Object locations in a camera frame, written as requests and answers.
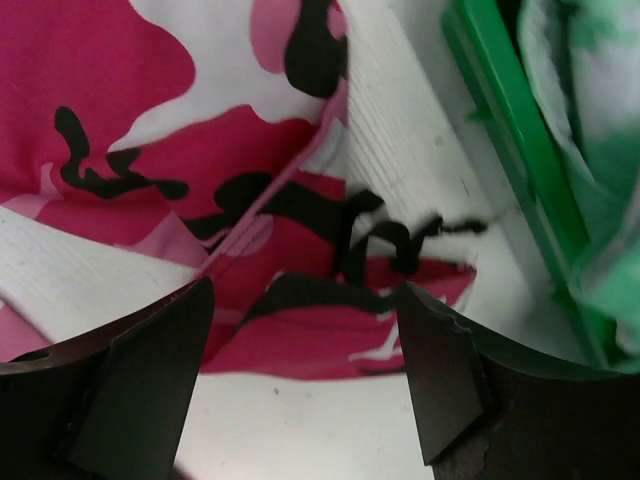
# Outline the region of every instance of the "hot pink fabric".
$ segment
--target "hot pink fabric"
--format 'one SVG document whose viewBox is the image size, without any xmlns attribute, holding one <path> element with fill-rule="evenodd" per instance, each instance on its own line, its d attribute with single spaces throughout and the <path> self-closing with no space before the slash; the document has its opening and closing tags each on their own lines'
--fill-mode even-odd
<svg viewBox="0 0 640 480">
<path fill-rule="evenodd" d="M 309 304 L 247 321 L 282 275 L 338 282 L 345 181 L 329 172 L 345 161 L 348 75 L 335 1 L 5 2 L 0 29 L 0 205 L 211 276 L 204 372 L 401 364 L 396 343 L 366 353 L 393 314 Z M 388 259 L 367 275 L 376 291 L 404 280 Z M 413 278 L 449 303 L 472 279 L 439 262 Z M 7 307 L 0 338 L 4 360 L 46 343 Z"/>
</svg>

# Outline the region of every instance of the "green plastic container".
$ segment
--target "green plastic container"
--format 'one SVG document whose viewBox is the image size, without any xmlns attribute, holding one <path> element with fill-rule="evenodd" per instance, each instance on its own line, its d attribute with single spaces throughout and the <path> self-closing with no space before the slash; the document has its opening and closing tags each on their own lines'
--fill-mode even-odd
<svg viewBox="0 0 640 480">
<path fill-rule="evenodd" d="M 623 359 L 615 323 L 579 307 L 568 293 L 571 267 L 589 237 L 516 53 L 519 8 L 519 0 L 452 0 L 443 32 L 475 101 L 474 117 L 485 124 L 545 259 L 556 298 L 569 311 L 587 360 L 609 367 Z"/>
</svg>

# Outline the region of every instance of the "dark metal jaw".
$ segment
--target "dark metal jaw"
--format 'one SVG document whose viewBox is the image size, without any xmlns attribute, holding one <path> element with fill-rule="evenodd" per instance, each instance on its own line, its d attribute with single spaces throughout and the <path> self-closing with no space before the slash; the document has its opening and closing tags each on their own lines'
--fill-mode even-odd
<svg viewBox="0 0 640 480">
<path fill-rule="evenodd" d="M 537 352 L 413 285 L 399 293 L 398 323 L 437 480 L 640 478 L 640 375 Z"/>
<path fill-rule="evenodd" d="M 2 478 L 175 475 L 213 309 L 213 287 L 203 279 L 101 328 L 0 364 Z"/>
</svg>

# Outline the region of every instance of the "white background surface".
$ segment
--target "white background surface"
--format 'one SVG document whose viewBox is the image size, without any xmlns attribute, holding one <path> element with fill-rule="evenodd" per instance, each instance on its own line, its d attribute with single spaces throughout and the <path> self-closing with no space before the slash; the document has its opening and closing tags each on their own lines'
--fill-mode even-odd
<svg viewBox="0 0 640 480">
<path fill-rule="evenodd" d="M 341 3 L 351 27 L 352 134 L 344 154 L 350 156 L 353 178 L 370 184 L 387 200 L 391 215 L 410 225 L 432 210 L 451 219 L 467 214 L 489 218 L 513 206 L 493 149 L 483 132 L 465 121 L 472 103 L 441 37 L 444 0 Z M 473 153 L 482 182 L 459 138 Z M 30 318 L 46 319 L 39 326 L 54 340 L 138 309 L 191 274 L 185 267 L 73 238 L 6 210 L 0 210 L 0 223 L 0 287 Z M 547 291 L 539 256 L 535 249 L 519 254 L 519 264 L 502 227 L 510 237 L 531 242 L 512 210 L 482 238 L 430 244 L 425 254 L 466 258 L 477 265 L 468 316 L 535 348 L 576 358 L 575 342 L 561 319 L 532 316 L 534 308 L 550 308 L 536 301 Z M 401 376 L 338 383 L 201 376 L 178 461 L 195 480 L 432 478 L 422 466 Z"/>
</svg>

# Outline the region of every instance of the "green plastic edge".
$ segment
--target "green plastic edge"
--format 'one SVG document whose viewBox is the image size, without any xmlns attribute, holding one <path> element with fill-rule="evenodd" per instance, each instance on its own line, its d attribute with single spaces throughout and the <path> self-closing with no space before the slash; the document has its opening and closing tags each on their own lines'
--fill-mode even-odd
<svg viewBox="0 0 640 480">
<path fill-rule="evenodd" d="M 588 246 L 587 233 L 495 0 L 454 1 L 442 28 L 480 116 L 494 119 L 487 130 L 556 284 L 556 297 L 570 311 L 589 363 L 608 367 L 621 356 L 615 324 L 577 307 L 567 290 L 569 267 Z M 513 139 L 505 138 L 506 130 Z"/>
</svg>

